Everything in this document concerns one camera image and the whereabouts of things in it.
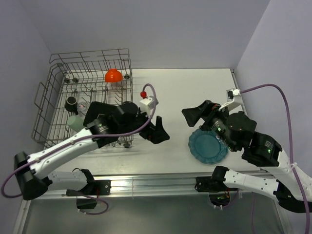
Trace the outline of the teal round plate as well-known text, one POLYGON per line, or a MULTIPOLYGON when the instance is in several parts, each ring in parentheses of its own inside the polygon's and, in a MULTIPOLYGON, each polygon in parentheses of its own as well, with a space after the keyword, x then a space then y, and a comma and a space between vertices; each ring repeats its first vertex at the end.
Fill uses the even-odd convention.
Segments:
POLYGON ((228 147, 213 131, 196 129, 189 136, 188 147, 193 157, 204 164, 217 164, 228 155, 228 147))

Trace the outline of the orange bowl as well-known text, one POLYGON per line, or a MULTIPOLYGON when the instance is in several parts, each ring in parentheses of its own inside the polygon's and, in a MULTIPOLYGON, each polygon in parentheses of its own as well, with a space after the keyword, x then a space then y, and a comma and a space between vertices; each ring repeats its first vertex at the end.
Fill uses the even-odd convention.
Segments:
POLYGON ((123 75, 118 69, 109 69, 104 77, 105 82, 115 83, 123 80, 123 75))

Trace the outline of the clear drinking glass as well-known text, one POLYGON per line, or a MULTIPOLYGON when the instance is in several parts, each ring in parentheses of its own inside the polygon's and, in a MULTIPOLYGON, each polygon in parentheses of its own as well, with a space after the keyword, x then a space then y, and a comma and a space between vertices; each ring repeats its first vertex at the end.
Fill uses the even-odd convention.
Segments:
POLYGON ((79 102, 77 108, 78 114, 85 116, 89 109, 89 103, 86 101, 79 102))

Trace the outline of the light green cup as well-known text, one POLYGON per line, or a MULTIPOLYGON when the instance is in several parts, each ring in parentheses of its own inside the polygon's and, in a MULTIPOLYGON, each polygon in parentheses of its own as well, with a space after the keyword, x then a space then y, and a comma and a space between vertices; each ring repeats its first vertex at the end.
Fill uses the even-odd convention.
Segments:
POLYGON ((67 119, 67 125, 75 132, 79 132, 84 128, 84 120, 80 116, 70 116, 67 119))

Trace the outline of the brown mug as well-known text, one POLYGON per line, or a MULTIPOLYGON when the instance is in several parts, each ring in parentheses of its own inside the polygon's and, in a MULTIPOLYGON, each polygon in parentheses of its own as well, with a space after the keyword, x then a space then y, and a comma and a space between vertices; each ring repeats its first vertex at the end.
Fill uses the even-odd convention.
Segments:
POLYGON ((66 99, 65 109, 70 113, 78 115, 78 103, 77 99, 74 96, 70 96, 66 99))

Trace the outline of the black square floral plate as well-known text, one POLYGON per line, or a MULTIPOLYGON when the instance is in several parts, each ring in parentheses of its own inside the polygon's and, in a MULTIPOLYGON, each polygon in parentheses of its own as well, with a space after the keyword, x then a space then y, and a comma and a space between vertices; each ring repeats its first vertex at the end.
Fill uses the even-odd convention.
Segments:
POLYGON ((85 115, 83 126, 86 127, 89 123, 93 122, 98 117, 109 115, 117 109, 116 105, 111 105, 103 102, 91 102, 88 111, 85 115))

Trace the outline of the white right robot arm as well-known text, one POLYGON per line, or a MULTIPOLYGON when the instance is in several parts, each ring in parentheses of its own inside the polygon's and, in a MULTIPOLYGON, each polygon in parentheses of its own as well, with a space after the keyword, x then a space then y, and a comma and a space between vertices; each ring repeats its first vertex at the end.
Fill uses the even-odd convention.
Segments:
POLYGON ((241 158, 267 171, 273 179, 242 174, 224 166, 216 166, 212 175, 197 177, 198 192, 247 190, 277 201, 291 212, 312 211, 312 179, 300 169, 295 169, 281 145, 271 136, 257 132, 256 122, 243 111, 229 114, 228 109, 209 100, 194 108, 182 110, 188 126, 200 120, 201 130, 211 130, 232 152, 242 151, 241 158))

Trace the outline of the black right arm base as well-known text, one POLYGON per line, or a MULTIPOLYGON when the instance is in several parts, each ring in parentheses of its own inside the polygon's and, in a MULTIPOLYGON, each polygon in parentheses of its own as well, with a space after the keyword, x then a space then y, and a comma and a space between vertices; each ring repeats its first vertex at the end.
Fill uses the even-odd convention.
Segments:
POLYGON ((194 189, 199 193, 219 193, 238 190, 237 188, 228 188, 221 182, 213 181, 210 176, 198 176, 195 180, 194 189))

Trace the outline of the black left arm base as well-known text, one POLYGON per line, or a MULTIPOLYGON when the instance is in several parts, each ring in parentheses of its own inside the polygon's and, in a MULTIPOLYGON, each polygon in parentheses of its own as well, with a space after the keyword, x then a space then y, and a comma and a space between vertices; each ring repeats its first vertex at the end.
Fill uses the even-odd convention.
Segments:
POLYGON ((81 190, 66 190, 66 196, 76 197, 76 207, 79 212, 87 215, 98 215, 107 212, 109 209, 108 203, 101 196, 109 195, 110 189, 110 180, 95 180, 81 190), (105 209, 101 212, 94 212, 97 205, 100 204, 103 204, 105 209))

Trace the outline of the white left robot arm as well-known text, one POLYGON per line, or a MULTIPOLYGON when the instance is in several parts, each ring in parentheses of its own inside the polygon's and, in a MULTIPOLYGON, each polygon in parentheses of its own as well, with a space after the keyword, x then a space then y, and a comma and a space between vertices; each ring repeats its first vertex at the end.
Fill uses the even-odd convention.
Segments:
POLYGON ((72 137, 41 152, 14 156, 15 177, 24 200, 33 200, 52 190, 72 190, 89 195, 94 191, 95 180, 91 172, 58 172, 61 165, 74 158, 116 142, 120 137, 138 133, 143 139, 160 144, 169 140, 162 118, 142 111, 132 102, 119 106, 100 104, 89 107, 83 128, 72 137))

